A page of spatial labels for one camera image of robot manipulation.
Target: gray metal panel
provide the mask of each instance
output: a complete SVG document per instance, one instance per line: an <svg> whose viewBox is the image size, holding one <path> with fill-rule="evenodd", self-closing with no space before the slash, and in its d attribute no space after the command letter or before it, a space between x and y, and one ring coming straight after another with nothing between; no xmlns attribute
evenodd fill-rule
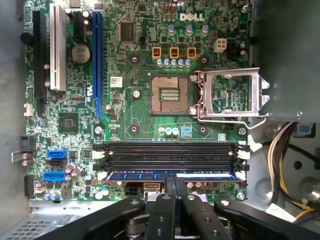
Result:
<svg viewBox="0 0 320 240"><path fill-rule="evenodd" d="M319 0L255 1L255 65L270 83L262 112L273 120L320 120L319 7Z"/></svg>
<svg viewBox="0 0 320 240"><path fill-rule="evenodd" d="M25 132L24 59L17 2L0 0L0 235L29 214L24 196L26 170L11 164L11 152L18 149Z"/></svg>

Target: white connector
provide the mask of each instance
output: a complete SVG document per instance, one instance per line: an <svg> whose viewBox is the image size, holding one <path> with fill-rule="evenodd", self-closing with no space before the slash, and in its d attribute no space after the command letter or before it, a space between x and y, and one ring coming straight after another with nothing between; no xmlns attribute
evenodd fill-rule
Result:
<svg viewBox="0 0 320 240"><path fill-rule="evenodd" d="M215 53L223 53L227 49L227 39L218 38L215 40L213 51Z"/></svg>
<svg viewBox="0 0 320 240"><path fill-rule="evenodd" d="M66 91L66 13L50 4L50 89Z"/></svg>

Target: black pcie slot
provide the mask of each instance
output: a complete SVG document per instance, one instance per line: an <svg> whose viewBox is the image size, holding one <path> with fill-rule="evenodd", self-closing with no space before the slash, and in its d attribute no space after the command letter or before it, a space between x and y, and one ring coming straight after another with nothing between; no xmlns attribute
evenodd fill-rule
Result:
<svg viewBox="0 0 320 240"><path fill-rule="evenodd" d="M33 66L34 66L34 97L37 115L44 118L43 111L46 102L45 81L46 64L46 17L40 11L33 11Z"/></svg>

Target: white label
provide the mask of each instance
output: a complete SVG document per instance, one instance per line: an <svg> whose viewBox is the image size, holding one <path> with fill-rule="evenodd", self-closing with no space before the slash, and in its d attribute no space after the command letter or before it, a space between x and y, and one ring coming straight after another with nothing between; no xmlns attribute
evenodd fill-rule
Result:
<svg viewBox="0 0 320 240"><path fill-rule="evenodd" d="M122 76L110 77L110 87L111 88L122 88Z"/></svg>
<svg viewBox="0 0 320 240"><path fill-rule="evenodd" d="M268 213L268 214L271 214L273 216L276 216L277 218L286 220L286 221L288 221L290 223L292 223L292 222L294 222L296 220L296 218L294 216L292 216L291 214L289 214L288 212L283 210L278 205L275 205L274 203L272 203L267 208L267 210L265 212Z"/></svg>
<svg viewBox="0 0 320 240"><path fill-rule="evenodd" d="M180 21L195 21L195 22L204 22L205 19L203 18L202 16L202 13L199 14L199 17L198 17L198 14L195 13L195 14L185 14L185 13L180 13Z"/></svg>

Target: mounting screw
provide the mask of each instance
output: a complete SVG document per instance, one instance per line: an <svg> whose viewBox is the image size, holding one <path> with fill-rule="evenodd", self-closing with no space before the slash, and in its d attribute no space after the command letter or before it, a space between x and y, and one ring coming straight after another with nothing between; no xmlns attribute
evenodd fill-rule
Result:
<svg viewBox="0 0 320 240"><path fill-rule="evenodd" d="M189 195L189 196L187 196L186 198L189 199L189 200L195 200L195 199L196 199L196 197L193 196L193 195Z"/></svg>
<svg viewBox="0 0 320 240"><path fill-rule="evenodd" d="M229 206L230 202L228 202L227 200L222 200L220 202L223 206Z"/></svg>
<svg viewBox="0 0 320 240"><path fill-rule="evenodd" d="M245 196L245 194L244 194L242 191L240 191L240 192L238 192L238 194L236 195L236 198L237 198L238 200L240 200L240 201L243 201L243 200L245 200L246 196Z"/></svg>
<svg viewBox="0 0 320 240"><path fill-rule="evenodd" d="M240 136L244 136L244 135L246 135L247 130L242 127L242 128L239 129L239 132L238 132L238 133L239 133Z"/></svg>

